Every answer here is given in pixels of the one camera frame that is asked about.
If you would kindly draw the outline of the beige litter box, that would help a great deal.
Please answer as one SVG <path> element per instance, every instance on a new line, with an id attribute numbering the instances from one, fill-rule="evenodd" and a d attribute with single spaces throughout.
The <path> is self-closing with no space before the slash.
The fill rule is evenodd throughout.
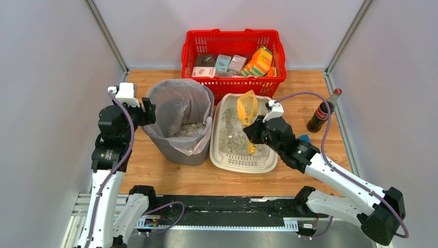
<path id="1" fill-rule="evenodd" d="M 237 108 L 237 99 L 240 94 L 226 94 L 217 105 L 210 142 L 210 159 L 212 163 L 221 169 L 238 173 L 263 174 L 273 170 L 278 161 L 278 155 L 268 146 L 268 156 L 239 156 L 219 151 L 219 135 L 221 117 L 225 109 Z"/>

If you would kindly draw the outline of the yellow litter scoop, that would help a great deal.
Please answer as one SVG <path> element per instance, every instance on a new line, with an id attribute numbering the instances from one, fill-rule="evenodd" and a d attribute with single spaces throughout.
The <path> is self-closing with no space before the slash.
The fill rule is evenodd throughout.
<path id="1" fill-rule="evenodd" d="M 237 99 L 237 113 L 241 125 L 246 128 L 253 123 L 258 112 L 258 101 L 253 90 L 242 94 Z"/>

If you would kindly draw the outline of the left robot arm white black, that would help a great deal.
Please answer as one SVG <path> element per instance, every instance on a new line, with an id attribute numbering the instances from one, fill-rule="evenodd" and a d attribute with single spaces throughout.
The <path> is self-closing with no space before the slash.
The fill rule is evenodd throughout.
<path id="1" fill-rule="evenodd" d="M 83 230 L 76 247 L 127 247 L 132 231 L 155 197 L 151 186 L 134 186 L 119 214 L 116 205 L 134 134 L 139 126 L 155 123 L 155 105 L 149 98 L 129 105 L 112 99 L 99 112 L 99 135 L 91 156 L 91 197 Z"/>

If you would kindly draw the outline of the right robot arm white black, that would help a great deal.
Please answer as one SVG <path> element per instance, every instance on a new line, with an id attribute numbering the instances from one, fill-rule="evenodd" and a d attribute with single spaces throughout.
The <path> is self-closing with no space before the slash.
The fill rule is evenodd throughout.
<path id="1" fill-rule="evenodd" d="M 383 189 L 338 166 L 316 146 L 295 137 L 291 125 L 281 117 L 264 122 L 260 115 L 243 132 L 253 144 L 269 146 L 288 167 L 328 184 L 343 195 L 336 197 L 303 187 L 296 197 L 311 212 L 358 226 L 380 245 L 388 246 L 398 235 L 405 205 L 397 188 Z"/>

